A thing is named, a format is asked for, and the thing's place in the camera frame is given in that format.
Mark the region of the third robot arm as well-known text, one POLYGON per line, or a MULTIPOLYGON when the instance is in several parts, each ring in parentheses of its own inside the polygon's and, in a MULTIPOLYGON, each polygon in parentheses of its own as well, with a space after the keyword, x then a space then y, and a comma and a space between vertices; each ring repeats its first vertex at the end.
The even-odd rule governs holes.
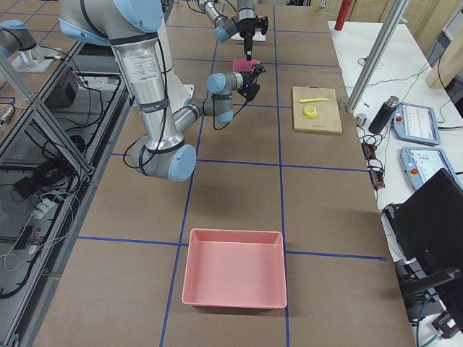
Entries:
POLYGON ((37 44, 23 21, 1 22, 1 53, 7 59, 18 54, 12 61, 12 66, 18 72, 44 73, 53 59, 46 59, 45 51, 37 44))

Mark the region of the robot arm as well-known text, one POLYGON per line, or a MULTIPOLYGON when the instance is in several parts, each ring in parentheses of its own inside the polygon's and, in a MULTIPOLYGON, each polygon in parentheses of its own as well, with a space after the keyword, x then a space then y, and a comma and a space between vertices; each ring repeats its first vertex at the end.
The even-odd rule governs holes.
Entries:
POLYGON ((258 17, 252 1, 238 1, 233 17, 220 13, 214 1, 199 1, 198 7, 214 24, 219 41, 238 34, 244 41, 243 59, 234 61, 232 72, 208 77, 210 98, 190 98, 172 111, 169 98, 166 40, 160 1, 60 1, 61 31, 73 40, 111 47, 129 94, 135 99, 146 134, 125 152, 128 167, 145 176, 185 181, 195 169, 197 154, 187 144, 184 131, 199 118, 209 116, 228 124, 234 118, 232 94, 247 102, 260 90, 258 77, 265 67, 252 58, 256 29, 266 33, 267 17, 258 17))
POLYGON ((251 61, 256 30, 262 35, 268 30, 268 18, 256 15, 254 1, 238 1, 237 13, 233 17, 227 17, 217 10, 216 1, 197 1, 197 5, 214 24, 214 32, 220 42, 227 41, 235 34, 243 39, 245 58, 251 61))

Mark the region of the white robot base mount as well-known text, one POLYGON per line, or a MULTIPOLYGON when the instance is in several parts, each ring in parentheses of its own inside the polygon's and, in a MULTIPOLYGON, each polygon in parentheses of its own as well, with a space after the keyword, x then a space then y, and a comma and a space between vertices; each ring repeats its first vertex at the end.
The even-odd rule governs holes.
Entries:
POLYGON ((184 106, 186 100, 193 97, 195 86, 184 84, 175 74, 168 73, 168 91, 172 112, 177 112, 184 106))

